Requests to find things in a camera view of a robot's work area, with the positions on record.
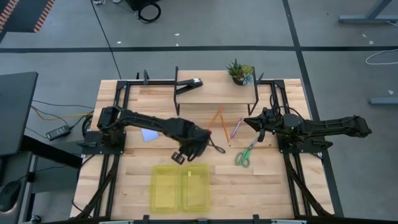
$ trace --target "yellow tray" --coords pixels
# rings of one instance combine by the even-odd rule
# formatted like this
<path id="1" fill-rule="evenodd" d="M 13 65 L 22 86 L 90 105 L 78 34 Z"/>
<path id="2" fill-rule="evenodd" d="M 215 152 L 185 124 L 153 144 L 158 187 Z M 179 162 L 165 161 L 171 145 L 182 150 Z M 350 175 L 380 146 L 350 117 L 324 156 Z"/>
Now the yellow tray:
<path id="1" fill-rule="evenodd" d="M 180 198 L 180 167 L 155 166 L 150 180 L 150 210 L 175 213 Z"/>
<path id="2" fill-rule="evenodd" d="M 210 210 L 210 175 L 207 165 L 189 165 L 181 172 L 181 210 L 208 212 Z"/>

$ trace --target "wooden tabletop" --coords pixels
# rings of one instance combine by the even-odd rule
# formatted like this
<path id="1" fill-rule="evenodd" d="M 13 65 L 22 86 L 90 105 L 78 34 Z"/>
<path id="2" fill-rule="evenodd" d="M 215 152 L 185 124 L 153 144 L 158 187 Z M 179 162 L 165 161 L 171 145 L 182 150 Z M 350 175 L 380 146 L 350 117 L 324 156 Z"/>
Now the wooden tabletop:
<path id="1" fill-rule="evenodd" d="M 101 108 L 113 104 L 116 82 L 101 82 L 91 125 L 93 130 L 96 130 Z M 289 106 L 295 108 L 304 118 L 309 118 L 300 80 L 287 79 L 285 85 Z M 258 91 L 259 103 L 252 116 L 260 114 L 263 107 L 270 107 L 269 85 L 259 85 Z M 172 85 L 132 86 L 128 109 L 159 118 L 176 117 L 173 93 Z M 180 117 L 205 128 L 219 107 L 220 105 L 212 104 L 181 105 Z M 246 105 L 224 105 L 223 117 L 229 133 L 232 133 L 241 117 L 247 116 Z M 283 155 L 278 150 L 276 137 L 266 133 L 265 140 L 257 143 L 251 151 L 250 167 L 243 168 L 234 164 L 234 158 L 238 152 L 248 147 L 258 134 L 246 123 L 242 123 L 229 147 L 220 119 L 216 120 L 211 130 L 215 144 L 223 147 L 226 154 L 220 154 L 214 148 L 208 147 L 202 156 L 191 162 L 208 164 L 210 167 L 211 209 L 208 213 L 150 212 L 151 170 L 156 165 L 175 164 L 170 157 L 178 150 L 178 143 L 162 134 L 154 141 L 144 142 L 140 128 L 127 127 L 126 148 L 119 163 L 112 219 L 141 220 L 143 215 L 150 215 L 150 219 L 252 219 L 253 214 L 258 214 L 260 218 L 293 218 Z M 103 156 L 97 155 L 80 171 L 75 194 L 75 203 L 80 208 L 89 202 L 98 187 L 102 160 Z M 301 161 L 308 189 L 325 210 L 333 213 L 321 160 L 310 154 L 301 154 Z M 103 202 L 107 199 L 107 192 L 104 195 Z M 300 211 L 303 213 L 301 194 L 297 194 L 297 197 Z M 103 203 L 102 215 L 105 207 L 106 203 Z M 71 216 L 78 213 L 78 210 L 72 208 Z"/>
<path id="2" fill-rule="evenodd" d="M 227 71 L 178 71 L 178 82 L 192 78 L 200 78 L 203 86 L 177 95 L 177 103 L 254 104 L 256 102 L 254 84 L 239 86 L 232 81 Z"/>

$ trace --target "potted plant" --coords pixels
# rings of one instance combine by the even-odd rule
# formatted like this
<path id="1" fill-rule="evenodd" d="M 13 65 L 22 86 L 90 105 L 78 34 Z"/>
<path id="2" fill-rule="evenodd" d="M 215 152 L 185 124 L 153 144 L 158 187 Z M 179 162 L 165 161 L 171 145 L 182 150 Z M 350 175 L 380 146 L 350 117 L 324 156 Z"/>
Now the potted plant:
<path id="1" fill-rule="evenodd" d="M 253 66 L 250 65 L 241 65 L 235 59 L 235 62 L 232 62 L 232 65 L 226 67 L 228 69 L 228 74 L 231 75 L 232 80 L 237 85 L 247 85 L 254 82 L 253 79 Z"/>

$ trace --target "orange pencil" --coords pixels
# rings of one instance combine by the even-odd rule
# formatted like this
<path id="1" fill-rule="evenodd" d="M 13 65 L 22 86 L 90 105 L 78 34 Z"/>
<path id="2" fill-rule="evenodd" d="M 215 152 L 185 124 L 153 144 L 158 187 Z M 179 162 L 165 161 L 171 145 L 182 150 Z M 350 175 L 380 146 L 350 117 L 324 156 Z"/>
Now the orange pencil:
<path id="1" fill-rule="evenodd" d="M 216 120 L 216 118 L 218 117 L 218 115 L 221 113 L 221 111 L 223 109 L 224 109 L 224 106 L 221 106 L 220 109 L 217 111 L 216 115 L 214 115 L 214 118 L 210 121 L 209 129 L 211 128 L 211 126 L 213 125 L 214 121 Z"/>
<path id="2" fill-rule="evenodd" d="M 221 122 L 223 123 L 223 126 L 224 126 L 226 140 L 228 141 L 228 145 L 231 146 L 231 142 L 229 141 L 229 134 L 228 134 L 228 131 L 226 130 L 224 118 L 223 118 L 223 115 L 221 114 L 221 112 L 220 112 L 220 117 L 221 117 Z"/>

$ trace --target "scissors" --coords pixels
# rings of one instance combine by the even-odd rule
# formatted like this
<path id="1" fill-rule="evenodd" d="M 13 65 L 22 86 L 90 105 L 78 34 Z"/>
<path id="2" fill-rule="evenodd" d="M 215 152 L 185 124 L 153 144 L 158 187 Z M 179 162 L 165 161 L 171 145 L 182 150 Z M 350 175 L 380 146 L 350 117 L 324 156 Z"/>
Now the scissors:
<path id="1" fill-rule="evenodd" d="M 235 157 L 235 165 L 242 165 L 244 168 L 250 166 L 250 151 L 253 149 L 254 145 L 257 143 L 257 138 L 250 144 L 250 146 L 243 152 L 238 153 Z"/>

